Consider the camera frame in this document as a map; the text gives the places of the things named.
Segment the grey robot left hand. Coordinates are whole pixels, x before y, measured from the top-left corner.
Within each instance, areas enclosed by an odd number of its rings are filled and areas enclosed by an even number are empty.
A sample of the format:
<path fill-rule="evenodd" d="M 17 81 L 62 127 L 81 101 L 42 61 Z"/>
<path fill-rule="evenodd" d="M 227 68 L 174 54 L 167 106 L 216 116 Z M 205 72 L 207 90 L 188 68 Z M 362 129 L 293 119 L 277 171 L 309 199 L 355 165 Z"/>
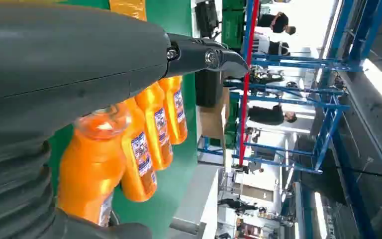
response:
<path fill-rule="evenodd" d="M 108 10 L 0 1 L 0 239 L 150 239 L 55 206 L 48 138 L 164 77 L 248 72 L 236 52 Z"/>

